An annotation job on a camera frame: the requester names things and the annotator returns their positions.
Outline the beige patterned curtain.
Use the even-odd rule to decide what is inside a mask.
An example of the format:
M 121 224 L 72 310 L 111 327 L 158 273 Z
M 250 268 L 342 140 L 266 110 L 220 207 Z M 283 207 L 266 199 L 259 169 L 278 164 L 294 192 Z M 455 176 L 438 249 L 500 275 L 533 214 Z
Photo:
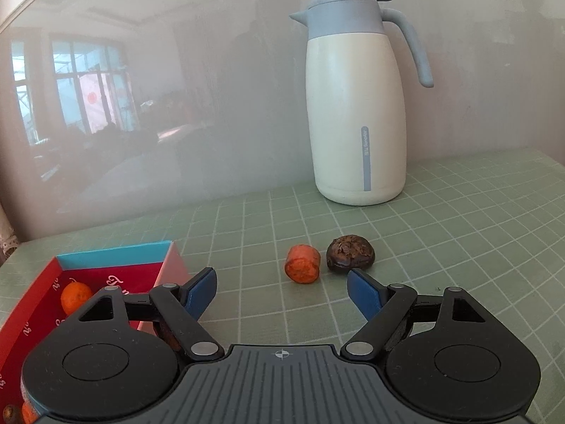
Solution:
M 4 263 L 19 247 L 20 242 L 15 235 L 12 224 L 8 220 L 2 206 L 0 206 L 0 255 Z

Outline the large orange carrot piece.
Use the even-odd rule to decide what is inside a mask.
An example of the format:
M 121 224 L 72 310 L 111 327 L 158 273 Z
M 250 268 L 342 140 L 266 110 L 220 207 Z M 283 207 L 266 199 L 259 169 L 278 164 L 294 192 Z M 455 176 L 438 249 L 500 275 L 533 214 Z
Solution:
M 21 415 L 25 424 L 35 424 L 39 414 L 30 402 L 24 401 L 21 408 Z

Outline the small carrot piece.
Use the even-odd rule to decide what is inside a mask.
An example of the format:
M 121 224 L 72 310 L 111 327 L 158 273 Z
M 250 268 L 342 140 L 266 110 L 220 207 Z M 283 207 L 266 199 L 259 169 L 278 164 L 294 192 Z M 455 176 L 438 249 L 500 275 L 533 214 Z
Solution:
M 300 284 L 310 284 L 317 281 L 320 275 L 320 253 L 307 244 L 292 246 L 284 263 L 284 272 L 291 279 Z

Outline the red colourful cardboard box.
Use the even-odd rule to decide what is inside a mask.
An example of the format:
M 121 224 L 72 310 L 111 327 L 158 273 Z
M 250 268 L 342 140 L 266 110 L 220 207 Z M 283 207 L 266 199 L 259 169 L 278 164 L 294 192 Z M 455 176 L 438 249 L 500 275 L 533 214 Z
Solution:
M 161 241 L 57 255 L 41 271 L 1 327 L 1 407 L 21 410 L 25 358 L 67 314 L 61 294 L 74 281 L 96 293 L 117 285 L 124 294 L 163 283 L 182 284 L 189 270 L 174 242 Z

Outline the cream thermos jug grey lid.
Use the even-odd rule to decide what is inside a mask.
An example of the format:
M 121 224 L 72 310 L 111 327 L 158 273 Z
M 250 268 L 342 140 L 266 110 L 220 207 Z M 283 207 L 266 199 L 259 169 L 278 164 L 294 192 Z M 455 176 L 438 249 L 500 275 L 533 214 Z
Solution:
M 386 203 L 406 183 L 404 93 L 385 23 L 402 32 L 420 84 L 434 85 L 415 28 L 385 1 L 312 0 L 290 16 L 308 30 L 305 98 L 315 184 L 343 205 Z

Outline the brownish carrot piece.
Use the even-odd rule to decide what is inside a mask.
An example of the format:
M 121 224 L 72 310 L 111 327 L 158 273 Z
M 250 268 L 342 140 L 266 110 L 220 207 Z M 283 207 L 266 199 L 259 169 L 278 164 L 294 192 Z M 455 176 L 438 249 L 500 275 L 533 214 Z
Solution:
M 21 424 L 21 414 L 17 407 L 13 405 L 7 405 L 2 410 L 2 418 L 5 424 Z

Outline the dark round water chestnut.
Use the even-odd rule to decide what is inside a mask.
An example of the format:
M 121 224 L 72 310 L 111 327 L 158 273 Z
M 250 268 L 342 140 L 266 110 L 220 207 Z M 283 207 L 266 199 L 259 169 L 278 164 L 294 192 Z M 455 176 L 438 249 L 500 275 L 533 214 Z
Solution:
M 327 268 L 338 273 L 352 269 L 366 270 L 374 264 L 375 251 L 370 242 L 359 235 L 342 235 L 327 247 Z

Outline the orange tangerine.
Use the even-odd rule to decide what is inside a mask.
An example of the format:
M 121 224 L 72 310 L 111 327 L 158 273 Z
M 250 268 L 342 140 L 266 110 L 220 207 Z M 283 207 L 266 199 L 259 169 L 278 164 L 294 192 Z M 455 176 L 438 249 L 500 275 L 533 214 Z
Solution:
M 71 281 L 65 286 L 60 295 L 62 310 L 67 316 L 70 316 L 92 296 L 93 292 L 88 285 L 78 281 Z

